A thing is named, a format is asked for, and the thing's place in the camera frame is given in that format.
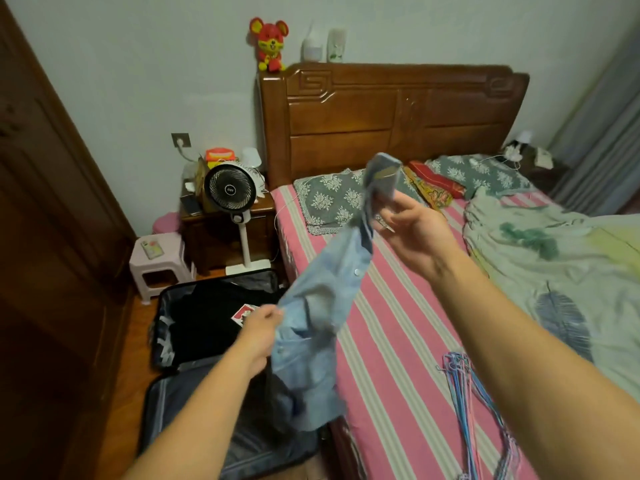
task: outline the blanket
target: blanket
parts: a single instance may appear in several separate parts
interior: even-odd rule
[[[481,187],[463,236],[492,281],[640,401],[640,216],[512,207]]]

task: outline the stuffed toy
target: stuffed toy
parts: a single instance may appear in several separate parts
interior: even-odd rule
[[[289,27],[282,20],[263,23],[258,17],[249,22],[249,30],[258,37],[258,69],[277,72],[284,70],[282,54],[284,37],[289,35]]]

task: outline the electric fan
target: electric fan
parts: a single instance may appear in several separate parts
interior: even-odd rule
[[[240,228],[244,264],[227,266],[227,275],[270,268],[271,262],[268,259],[251,261],[249,254],[246,223],[251,219],[249,209],[255,201],[255,183],[251,175],[237,165],[220,163],[207,172],[203,187],[205,195],[213,205],[223,212],[228,212],[231,220]]]

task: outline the fan grille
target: fan grille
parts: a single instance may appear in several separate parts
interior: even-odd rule
[[[228,212],[243,212],[255,200],[251,176],[244,169],[228,164],[220,164],[209,171],[205,190],[215,205]]]

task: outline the mattress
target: mattress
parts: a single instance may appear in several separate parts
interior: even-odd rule
[[[295,279],[331,240],[311,235],[292,185],[272,192],[287,273]],[[503,198],[512,205],[549,203],[540,192]],[[460,246],[466,202],[444,209]],[[418,275],[374,239],[374,256],[346,325],[338,334],[337,387],[368,478],[454,479],[462,473],[463,443],[442,356],[461,351],[460,339]],[[502,451],[491,413],[474,398],[477,448],[491,478]],[[523,460],[518,478],[536,478]]]

